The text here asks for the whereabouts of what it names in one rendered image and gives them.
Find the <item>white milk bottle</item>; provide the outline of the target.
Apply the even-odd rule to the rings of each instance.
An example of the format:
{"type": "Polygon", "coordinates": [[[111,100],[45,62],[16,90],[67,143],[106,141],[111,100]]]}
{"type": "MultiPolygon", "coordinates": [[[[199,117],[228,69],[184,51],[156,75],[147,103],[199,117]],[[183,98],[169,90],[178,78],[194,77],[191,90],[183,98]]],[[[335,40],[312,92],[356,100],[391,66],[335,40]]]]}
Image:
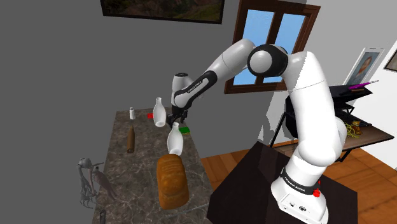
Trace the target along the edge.
{"type": "Polygon", "coordinates": [[[162,98],[157,97],[153,108],[153,121],[157,127],[163,127],[166,123],[166,110],[162,104],[162,98]]]}
{"type": "Polygon", "coordinates": [[[178,156],[180,156],[182,154],[183,136],[179,130],[178,122],[174,122],[172,124],[172,129],[169,132],[169,135],[167,138],[167,148],[168,148],[169,154],[175,154],[178,156]]]}

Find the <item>brown bread loaf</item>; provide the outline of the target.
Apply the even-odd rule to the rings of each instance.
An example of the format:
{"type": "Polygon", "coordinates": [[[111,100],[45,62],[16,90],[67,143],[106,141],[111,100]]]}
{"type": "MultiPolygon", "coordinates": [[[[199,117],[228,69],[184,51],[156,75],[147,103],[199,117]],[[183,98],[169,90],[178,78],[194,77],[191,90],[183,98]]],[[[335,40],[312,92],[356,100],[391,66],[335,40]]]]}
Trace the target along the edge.
{"type": "Polygon", "coordinates": [[[162,209],[176,209],[189,201],[187,177],[180,156],[167,154],[158,159],[157,183],[162,209]]]}

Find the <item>dark robot stand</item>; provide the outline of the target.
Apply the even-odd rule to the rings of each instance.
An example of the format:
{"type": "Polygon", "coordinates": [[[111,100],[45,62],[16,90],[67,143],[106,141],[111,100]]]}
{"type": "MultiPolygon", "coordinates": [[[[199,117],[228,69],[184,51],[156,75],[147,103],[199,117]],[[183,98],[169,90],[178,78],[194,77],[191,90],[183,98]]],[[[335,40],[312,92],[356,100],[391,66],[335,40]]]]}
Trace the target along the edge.
{"type": "MultiPolygon", "coordinates": [[[[207,219],[212,224],[305,224],[281,211],[270,185],[289,157],[257,142],[211,194],[207,219]]],[[[323,175],[320,191],[329,210],[327,224],[358,224],[358,197],[323,175]]]]}

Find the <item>dark framed landscape picture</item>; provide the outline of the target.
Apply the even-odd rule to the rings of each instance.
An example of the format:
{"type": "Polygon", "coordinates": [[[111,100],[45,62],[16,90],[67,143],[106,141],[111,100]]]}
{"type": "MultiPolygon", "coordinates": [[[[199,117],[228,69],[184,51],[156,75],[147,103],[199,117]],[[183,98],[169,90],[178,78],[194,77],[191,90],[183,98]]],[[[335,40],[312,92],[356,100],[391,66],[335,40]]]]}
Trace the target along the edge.
{"type": "Polygon", "coordinates": [[[221,24],[225,0],[100,0],[107,17],[221,24]]]}

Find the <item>grey animal figure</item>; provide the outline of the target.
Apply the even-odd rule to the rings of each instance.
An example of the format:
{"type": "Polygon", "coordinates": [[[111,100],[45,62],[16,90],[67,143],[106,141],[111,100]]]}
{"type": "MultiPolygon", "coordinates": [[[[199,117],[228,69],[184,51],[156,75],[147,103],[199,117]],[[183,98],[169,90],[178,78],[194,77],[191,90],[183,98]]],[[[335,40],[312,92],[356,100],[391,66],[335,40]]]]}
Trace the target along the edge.
{"type": "Polygon", "coordinates": [[[97,195],[95,191],[93,181],[95,181],[100,187],[105,189],[108,197],[115,201],[117,194],[113,190],[113,187],[106,177],[106,175],[99,170],[99,165],[102,163],[93,164],[89,158],[80,158],[78,165],[76,166],[78,175],[80,178],[80,204],[86,208],[92,209],[89,203],[94,203],[94,198],[97,195]]]}

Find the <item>brown framed window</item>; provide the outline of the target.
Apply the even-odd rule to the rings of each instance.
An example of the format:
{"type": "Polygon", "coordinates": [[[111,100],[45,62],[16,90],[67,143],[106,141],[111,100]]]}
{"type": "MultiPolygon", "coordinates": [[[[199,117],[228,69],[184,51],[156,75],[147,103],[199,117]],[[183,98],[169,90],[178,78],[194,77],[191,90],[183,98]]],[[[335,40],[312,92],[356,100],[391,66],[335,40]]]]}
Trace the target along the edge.
{"type": "MultiPolygon", "coordinates": [[[[240,0],[233,42],[277,44],[288,53],[304,50],[321,7],[306,0],[240,0]]],[[[225,83],[225,94],[286,90],[282,78],[256,77],[248,70],[225,83]]]]}

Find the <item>white framed portrait picture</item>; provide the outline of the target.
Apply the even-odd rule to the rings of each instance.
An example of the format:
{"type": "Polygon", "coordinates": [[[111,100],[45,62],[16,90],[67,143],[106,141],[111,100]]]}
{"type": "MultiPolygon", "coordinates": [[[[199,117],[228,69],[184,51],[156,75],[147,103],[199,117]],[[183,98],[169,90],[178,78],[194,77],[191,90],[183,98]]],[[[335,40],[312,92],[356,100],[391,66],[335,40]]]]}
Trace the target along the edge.
{"type": "Polygon", "coordinates": [[[363,83],[383,51],[383,48],[364,48],[345,79],[344,85],[358,85],[363,83]]]}

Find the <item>brown desk with black frame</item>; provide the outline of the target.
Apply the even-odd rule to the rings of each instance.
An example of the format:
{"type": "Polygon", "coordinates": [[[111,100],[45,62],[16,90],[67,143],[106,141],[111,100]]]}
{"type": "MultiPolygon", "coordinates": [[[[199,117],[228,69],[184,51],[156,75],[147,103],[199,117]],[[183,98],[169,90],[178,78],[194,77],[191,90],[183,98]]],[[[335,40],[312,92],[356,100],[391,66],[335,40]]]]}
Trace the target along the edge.
{"type": "Polygon", "coordinates": [[[286,124],[300,156],[314,165],[330,165],[331,159],[343,162],[350,152],[394,137],[351,114],[349,101],[370,95],[361,84],[328,86],[321,82],[293,90],[285,100],[279,125],[286,124]]]}

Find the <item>dark framed wall picture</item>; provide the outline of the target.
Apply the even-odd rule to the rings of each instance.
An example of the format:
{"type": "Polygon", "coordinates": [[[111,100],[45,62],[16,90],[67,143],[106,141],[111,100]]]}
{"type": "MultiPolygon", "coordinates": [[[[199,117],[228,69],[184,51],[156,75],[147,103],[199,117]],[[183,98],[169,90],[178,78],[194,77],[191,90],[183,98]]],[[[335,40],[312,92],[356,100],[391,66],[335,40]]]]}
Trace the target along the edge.
{"type": "Polygon", "coordinates": [[[397,49],[394,51],[393,55],[384,66],[384,69],[397,73],[397,49]]]}

